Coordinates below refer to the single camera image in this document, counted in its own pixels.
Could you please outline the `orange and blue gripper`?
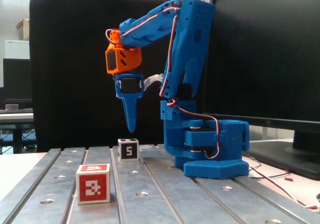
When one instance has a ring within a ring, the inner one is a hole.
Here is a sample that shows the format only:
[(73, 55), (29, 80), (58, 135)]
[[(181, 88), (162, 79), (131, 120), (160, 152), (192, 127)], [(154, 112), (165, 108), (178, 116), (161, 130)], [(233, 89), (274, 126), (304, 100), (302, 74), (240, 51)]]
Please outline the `orange and blue gripper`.
[(128, 130), (133, 133), (137, 123), (137, 102), (144, 94), (144, 76), (134, 73), (142, 63), (140, 47), (122, 44), (119, 29), (107, 29), (106, 39), (109, 42), (105, 51), (106, 70), (112, 75), (116, 97), (122, 100)]

